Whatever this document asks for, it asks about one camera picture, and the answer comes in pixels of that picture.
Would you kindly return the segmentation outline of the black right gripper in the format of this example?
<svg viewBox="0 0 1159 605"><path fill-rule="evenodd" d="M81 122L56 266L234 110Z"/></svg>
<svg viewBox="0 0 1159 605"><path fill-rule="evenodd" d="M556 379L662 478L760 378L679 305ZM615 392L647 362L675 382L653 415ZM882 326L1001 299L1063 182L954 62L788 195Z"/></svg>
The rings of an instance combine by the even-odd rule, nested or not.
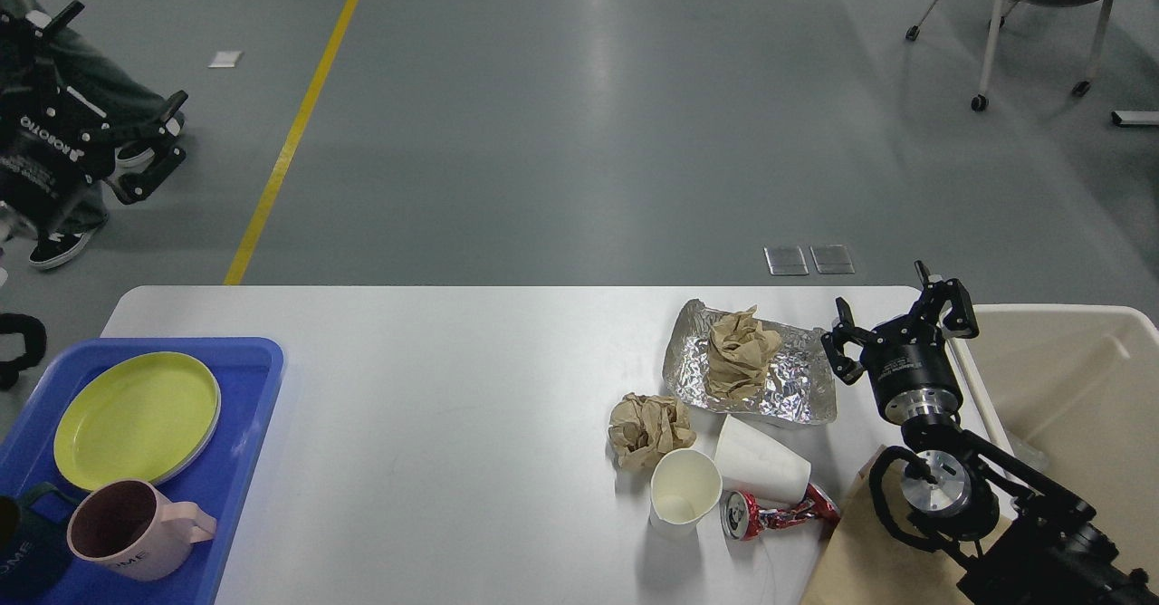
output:
<svg viewBox="0 0 1159 605"><path fill-rule="evenodd" d="M945 340L974 340L981 334L972 297L957 278L932 274L914 261L923 291L902 320L887 321L874 330L857 326L851 305L834 300L837 319L822 336L822 348L833 374L852 386L869 377L877 410L885 422L903 425L924 415L952 416L963 396ZM863 350L860 360L845 353L855 342Z"/></svg>

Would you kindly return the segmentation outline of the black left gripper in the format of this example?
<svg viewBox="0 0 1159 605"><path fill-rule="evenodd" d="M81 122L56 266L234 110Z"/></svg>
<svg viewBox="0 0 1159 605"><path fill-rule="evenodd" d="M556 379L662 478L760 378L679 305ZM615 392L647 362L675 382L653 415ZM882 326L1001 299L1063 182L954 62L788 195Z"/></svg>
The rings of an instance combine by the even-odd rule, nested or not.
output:
<svg viewBox="0 0 1159 605"><path fill-rule="evenodd" d="M3 10L3 39L16 48L16 74L3 85L1 210L3 235L48 235L59 228L88 188L104 178L121 204L156 192L187 153L178 147L189 93L174 92L148 121L107 126L108 114L61 82L51 43L83 10L71 1L54 16ZM83 141L83 131L92 141ZM143 168L115 168L112 150L141 143L153 152Z"/></svg>

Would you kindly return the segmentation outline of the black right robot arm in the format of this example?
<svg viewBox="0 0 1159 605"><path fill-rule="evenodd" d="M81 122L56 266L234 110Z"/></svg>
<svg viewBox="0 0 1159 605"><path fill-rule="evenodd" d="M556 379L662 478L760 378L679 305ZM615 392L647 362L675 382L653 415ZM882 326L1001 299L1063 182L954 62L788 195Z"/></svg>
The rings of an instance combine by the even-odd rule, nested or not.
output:
<svg viewBox="0 0 1159 605"><path fill-rule="evenodd" d="M960 422L964 398L945 345L981 334L960 280L914 262L923 291L907 312L858 327L837 298L822 347L846 385L869 379L879 415L903 443L881 451L868 486L887 534L943 552L974 604L1154 604L1142 568L1120 571L1096 509Z"/></svg>

